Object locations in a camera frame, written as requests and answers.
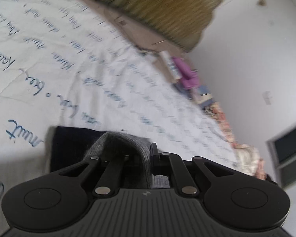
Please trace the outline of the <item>grey knit sock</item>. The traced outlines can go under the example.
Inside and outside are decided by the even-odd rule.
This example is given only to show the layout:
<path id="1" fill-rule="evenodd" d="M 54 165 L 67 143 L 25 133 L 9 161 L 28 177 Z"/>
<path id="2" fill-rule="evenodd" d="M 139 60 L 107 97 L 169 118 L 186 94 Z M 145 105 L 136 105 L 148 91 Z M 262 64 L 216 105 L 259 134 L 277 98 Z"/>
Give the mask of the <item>grey knit sock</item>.
<path id="1" fill-rule="evenodd" d="M 150 139 L 108 131 L 95 140 L 84 158 L 98 156 L 114 162 L 114 168 L 121 166 L 119 181 L 122 188 L 169 188 L 166 176 L 151 173 L 150 146 Z"/>

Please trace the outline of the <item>dark navy sock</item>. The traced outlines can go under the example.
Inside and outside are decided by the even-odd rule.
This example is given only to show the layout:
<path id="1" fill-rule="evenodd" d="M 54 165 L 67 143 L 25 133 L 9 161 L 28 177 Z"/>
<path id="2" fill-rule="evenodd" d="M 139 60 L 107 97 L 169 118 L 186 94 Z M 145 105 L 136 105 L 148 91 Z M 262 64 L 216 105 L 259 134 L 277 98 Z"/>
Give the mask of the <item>dark navy sock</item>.
<path id="1" fill-rule="evenodd" d="M 87 128 L 56 126 L 51 142 L 50 172 L 82 161 L 88 149 L 105 133 Z"/>

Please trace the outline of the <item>floral patterned fabric pile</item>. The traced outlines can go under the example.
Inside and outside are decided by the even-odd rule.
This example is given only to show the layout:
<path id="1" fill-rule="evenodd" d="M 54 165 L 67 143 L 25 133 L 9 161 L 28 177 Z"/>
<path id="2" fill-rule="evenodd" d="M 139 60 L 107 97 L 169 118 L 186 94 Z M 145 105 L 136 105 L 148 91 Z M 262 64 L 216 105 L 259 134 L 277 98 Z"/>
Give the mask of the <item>floral patterned fabric pile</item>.
<path id="1" fill-rule="evenodd" d="M 264 159 L 260 156 L 258 149 L 248 144 L 240 144 L 232 131 L 232 127 L 217 102 L 205 85 L 197 88 L 185 89 L 179 82 L 173 84 L 174 88 L 185 98 L 191 100 L 210 118 L 218 124 L 222 132 L 218 136 L 229 143 L 237 158 L 236 168 L 245 174 L 260 180 L 266 180 L 268 174 L 264 170 Z"/>

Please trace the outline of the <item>purple cloth item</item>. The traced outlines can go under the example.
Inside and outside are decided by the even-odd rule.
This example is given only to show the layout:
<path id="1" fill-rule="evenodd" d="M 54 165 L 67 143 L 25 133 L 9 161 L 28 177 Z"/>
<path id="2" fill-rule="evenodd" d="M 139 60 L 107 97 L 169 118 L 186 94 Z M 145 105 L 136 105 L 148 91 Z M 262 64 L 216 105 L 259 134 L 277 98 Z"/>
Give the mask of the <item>purple cloth item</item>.
<path id="1" fill-rule="evenodd" d="M 172 57 L 176 68 L 180 72 L 180 83 L 186 90 L 198 88 L 200 86 L 199 77 L 196 71 L 193 71 L 190 66 L 179 57 Z"/>

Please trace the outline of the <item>white small box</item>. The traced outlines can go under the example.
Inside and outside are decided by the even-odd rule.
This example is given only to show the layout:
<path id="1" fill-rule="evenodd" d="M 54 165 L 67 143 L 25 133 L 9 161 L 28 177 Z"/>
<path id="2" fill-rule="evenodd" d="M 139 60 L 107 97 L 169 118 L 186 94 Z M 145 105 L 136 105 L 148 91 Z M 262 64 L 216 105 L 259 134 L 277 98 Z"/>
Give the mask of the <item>white small box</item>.
<path id="1" fill-rule="evenodd" d="M 175 81 L 179 81 L 182 78 L 181 73 L 177 69 L 177 67 L 176 67 L 171 55 L 169 54 L 169 52 L 164 50 L 164 51 L 160 51 L 159 54 L 160 54 L 160 57 L 162 58 L 163 62 L 167 66 L 168 71 L 171 74 L 172 78 Z"/>

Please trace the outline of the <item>white bedsheet with blue script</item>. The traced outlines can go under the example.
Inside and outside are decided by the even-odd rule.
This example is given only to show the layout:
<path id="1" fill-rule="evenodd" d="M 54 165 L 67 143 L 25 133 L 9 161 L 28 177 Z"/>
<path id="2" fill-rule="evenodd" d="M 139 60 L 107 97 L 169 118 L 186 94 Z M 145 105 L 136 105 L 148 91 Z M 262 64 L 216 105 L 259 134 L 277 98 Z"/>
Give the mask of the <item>white bedsheet with blue script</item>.
<path id="1" fill-rule="evenodd" d="M 4 194 L 49 171 L 48 131 L 58 125 L 237 165 L 218 124 L 100 14 L 79 0 L 0 0 L 0 235 Z"/>

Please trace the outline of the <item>olive tufted headboard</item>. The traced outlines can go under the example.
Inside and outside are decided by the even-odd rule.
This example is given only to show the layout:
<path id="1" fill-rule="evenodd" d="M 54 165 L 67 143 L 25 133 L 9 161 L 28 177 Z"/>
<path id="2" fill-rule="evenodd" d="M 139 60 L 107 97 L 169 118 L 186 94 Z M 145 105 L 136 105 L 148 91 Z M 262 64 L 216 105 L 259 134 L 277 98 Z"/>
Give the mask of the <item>olive tufted headboard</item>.
<path id="1" fill-rule="evenodd" d="M 190 52 L 223 0 L 98 0 Z"/>

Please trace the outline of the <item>white wall switch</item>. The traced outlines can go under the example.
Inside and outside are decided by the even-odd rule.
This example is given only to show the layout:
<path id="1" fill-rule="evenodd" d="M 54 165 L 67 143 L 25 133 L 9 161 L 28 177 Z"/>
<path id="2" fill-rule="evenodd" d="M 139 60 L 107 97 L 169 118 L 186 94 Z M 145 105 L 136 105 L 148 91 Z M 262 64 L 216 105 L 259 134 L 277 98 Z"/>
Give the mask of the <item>white wall switch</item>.
<path id="1" fill-rule="evenodd" d="M 265 103 L 267 105 L 271 105 L 272 104 L 272 94 L 270 91 L 265 91 L 262 93 L 262 98 L 264 99 Z"/>

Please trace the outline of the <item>dark window with frame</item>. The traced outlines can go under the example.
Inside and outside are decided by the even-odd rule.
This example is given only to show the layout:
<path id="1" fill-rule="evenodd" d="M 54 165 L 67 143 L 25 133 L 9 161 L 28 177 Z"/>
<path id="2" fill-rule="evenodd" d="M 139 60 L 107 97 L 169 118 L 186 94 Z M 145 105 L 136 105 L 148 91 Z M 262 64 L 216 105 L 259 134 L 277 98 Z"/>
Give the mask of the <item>dark window with frame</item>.
<path id="1" fill-rule="evenodd" d="M 296 183 L 296 125 L 269 139 L 267 146 L 279 185 L 286 188 Z"/>

